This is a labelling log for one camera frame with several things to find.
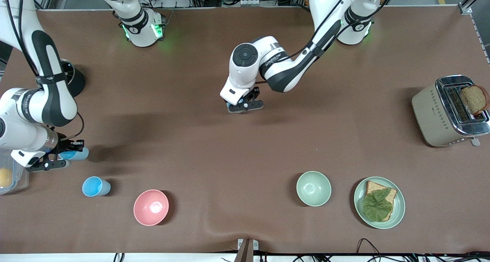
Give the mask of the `clear plastic food container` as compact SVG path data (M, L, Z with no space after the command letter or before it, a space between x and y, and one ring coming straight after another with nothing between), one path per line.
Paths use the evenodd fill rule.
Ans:
M9 188L0 188L0 195L11 194L29 185L29 173L17 161L11 157L11 151L0 148L0 168L13 170L14 183Z

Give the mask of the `yellow food item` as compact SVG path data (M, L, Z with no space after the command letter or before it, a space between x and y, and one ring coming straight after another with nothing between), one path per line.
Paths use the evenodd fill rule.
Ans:
M13 183L13 170L9 168L0 168L0 188L9 188Z

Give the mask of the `brown table cover mat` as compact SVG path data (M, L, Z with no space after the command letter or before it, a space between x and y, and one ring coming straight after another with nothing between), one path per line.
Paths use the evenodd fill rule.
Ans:
M76 98L89 157L35 172L0 196L0 254L218 252L237 240L273 253L490 251L490 135L429 147L411 100L439 77L490 90L490 65L457 7L385 7L355 46L335 43L287 93L260 85L262 110L230 114L219 92L232 50L273 35L290 53L314 31L299 8L164 11L165 39L137 48L110 11L39 11L62 58L87 78ZM296 182L323 173L332 194L305 205ZM100 177L105 196L86 197ZM357 182L384 177L405 199L394 228L357 217ZM165 219L139 224L136 198L164 192Z

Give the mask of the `pink bowl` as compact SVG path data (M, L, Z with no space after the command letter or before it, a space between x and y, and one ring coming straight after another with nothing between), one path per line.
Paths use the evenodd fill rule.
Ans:
M159 224L165 219L168 211L168 198L164 192L157 189L142 192L133 205L134 217L143 226Z

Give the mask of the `pale green bowl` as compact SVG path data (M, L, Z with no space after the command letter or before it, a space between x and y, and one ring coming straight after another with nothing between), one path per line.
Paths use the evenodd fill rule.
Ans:
M325 205L332 194L329 179L318 171L308 171L300 175L296 182L296 194L308 206Z

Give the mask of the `green lettuce leaf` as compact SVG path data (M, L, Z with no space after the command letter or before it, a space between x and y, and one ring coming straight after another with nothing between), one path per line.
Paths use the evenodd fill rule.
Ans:
M386 200L391 189L376 189L366 194L363 199L363 213L365 217L374 222L383 222L393 210L393 204Z

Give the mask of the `brown bread slice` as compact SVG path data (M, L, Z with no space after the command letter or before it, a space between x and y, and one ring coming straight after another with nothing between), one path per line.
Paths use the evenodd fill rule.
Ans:
M383 186L383 185L380 185L376 182L372 182L372 181L367 181L366 182L366 193L365 193L365 196L366 194L372 192L373 190L376 190L376 189L385 189L385 188L390 188L390 187L387 187L387 186ZM387 201L390 201L392 204L393 204L393 210L394 210L394 198L395 196L397 195L397 190L396 189L393 189L393 188L390 188L391 189L391 192L390 194L386 197L386 200ZM392 212L390 213L390 215L385 219L385 221L389 220L390 217L391 217L391 214Z

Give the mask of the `beige chrome toaster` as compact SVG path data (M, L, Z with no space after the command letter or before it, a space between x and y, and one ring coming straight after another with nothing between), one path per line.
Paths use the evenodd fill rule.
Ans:
M470 142L478 147L479 138L490 134L490 107L474 116L462 99L462 89L472 85L476 84L465 75L445 76L414 95L413 111L428 145Z

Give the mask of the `pale green plate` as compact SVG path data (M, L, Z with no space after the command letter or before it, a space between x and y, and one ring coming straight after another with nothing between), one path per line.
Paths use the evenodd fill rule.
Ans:
M389 220L385 222L374 222L368 220L364 214L363 214L363 199L366 193L366 182L367 181L372 181L376 182L380 185L387 186L393 189L397 190L397 195L394 198L394 210L391 214L391 217ZM361 220L362 223L370 226L371 228L376 228L376 229L390 229L394 228L396 225L398 225L404 215L405 215L405 199L404 196L399 189L399 187L392 181L390 181L387 178L384 177L368 177L360 182L357 182L357 184L353 188L352 192L352 201L353 205L357 214L357 217Z

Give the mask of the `brown toast slice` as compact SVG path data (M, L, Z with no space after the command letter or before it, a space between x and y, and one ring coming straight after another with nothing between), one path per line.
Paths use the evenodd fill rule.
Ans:
M463 88L461 96L474 116L482 114L490 107L490 95L482 86L472 85Z

